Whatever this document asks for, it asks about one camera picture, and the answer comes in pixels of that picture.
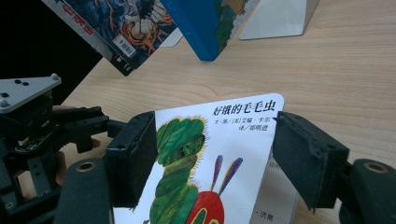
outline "blue book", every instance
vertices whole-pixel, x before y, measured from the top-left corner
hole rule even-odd
[[[162,0],[202,61],[214,61],[259,0]]]

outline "green caterpillar body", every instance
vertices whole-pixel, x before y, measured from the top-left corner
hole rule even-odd
[[[172,119],[158,130],[158,163],[164,172],[150,208],[150,223],[185,223],[199,193],[189,180],[205,144],[204,129],[202,119]]]

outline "purple antenna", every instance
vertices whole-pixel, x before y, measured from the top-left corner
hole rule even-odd
[[[228,183],[230,182],[231,178],[233,178],[233,175],[236,173],[238,170],[239,166],[241,166],[243,159],[238,158],[236,159],[233,164],[228,168],[227,174],[224,177],[224,180],[221,184],[219,195],[224,191],[225,187],[227,187]]]
[[[218,158],[216,159],[215,173],[213,174],[212,186],[210,187],[210,191],[213,190],[213,188],[215,187],[216,181],[218,180],[221,164],[222,164],[222,156],[218,155]]]

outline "red caterpillar head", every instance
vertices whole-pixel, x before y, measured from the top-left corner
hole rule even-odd
[[[212,191],[219,176],[222,163],[222,156],[218,156],[215,165],[215,173],[213,175],[212,187],[210,191],[202,191],[198,194],[197,200],[190,211],[186,223],[202,223],[202,224],[222,224],[224,223],[224,207],[220,198],[220,194],[224,191],[231,178],[238,170],[242,163],[242,158],[236,159],[229,167],[226,176],[221,184],[219,194]]]

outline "book spine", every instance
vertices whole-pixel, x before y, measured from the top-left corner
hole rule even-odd
[[[201,40],[190,23],[189,17],[186,16],[183,8],[178,2],[174,0],[162,0],[162,3],[198,58],[201,61],[214,61],[219,54],[217,52],[211,52],[211,50],[206,47],[205,43]]]

